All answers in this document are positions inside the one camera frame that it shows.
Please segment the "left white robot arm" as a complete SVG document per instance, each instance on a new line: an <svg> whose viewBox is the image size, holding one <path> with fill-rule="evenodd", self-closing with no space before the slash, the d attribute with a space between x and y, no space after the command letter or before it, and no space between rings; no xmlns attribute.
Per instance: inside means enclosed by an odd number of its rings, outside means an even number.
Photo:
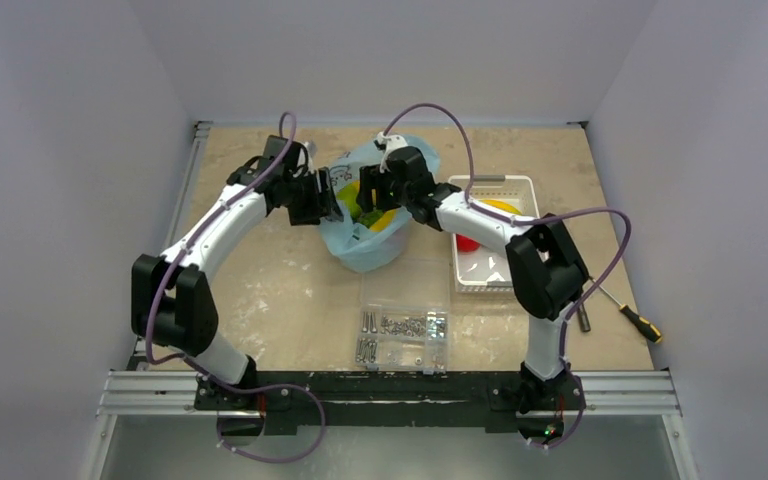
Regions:
<svg viewBox="0 0 768 480"><path fill-rule="evenodd" d="M220 397L235 409L257 399L256 362L221 334L210 282L244 236L277 208L286 209L293 226L343 220L328 169L313 166L316 151L311 141L269 136L263 152L229 175L187 234L158 255L140 255L131 269L132 331L212 375Z"/></svg>

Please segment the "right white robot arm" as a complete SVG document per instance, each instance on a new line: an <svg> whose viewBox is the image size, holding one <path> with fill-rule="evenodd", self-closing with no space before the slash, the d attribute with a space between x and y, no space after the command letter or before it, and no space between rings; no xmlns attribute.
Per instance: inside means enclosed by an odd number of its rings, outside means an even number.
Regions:
<svg viewBox="0 0 768 480"><path fill-rule="evenodd" d="M521 392L533 406L548 405L570 375L567 322L588 277L561 218L522 217L483 204L456 185L436 181L418 148L392 138L374 145L380 162L360 171L357 202L363 211L404 209L419 224L468 237L506 257L514 295L529 316Z"/></svg>

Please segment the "light blue plastic bag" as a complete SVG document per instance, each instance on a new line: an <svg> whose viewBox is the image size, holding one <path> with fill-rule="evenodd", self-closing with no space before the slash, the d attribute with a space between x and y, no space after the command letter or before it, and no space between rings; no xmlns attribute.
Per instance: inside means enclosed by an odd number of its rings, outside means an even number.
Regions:
<svg viewBox="0 0 768 480"><path fill-rule="evenodd" d="M396 259L407 244L411 214L404 208L369 214L355 202L359 173L364 166L378 166L382 152L373 142L346 151L329 165L331 184L344 218L324 221L318 231L328 251L349 270L366 273Z"/></svg>

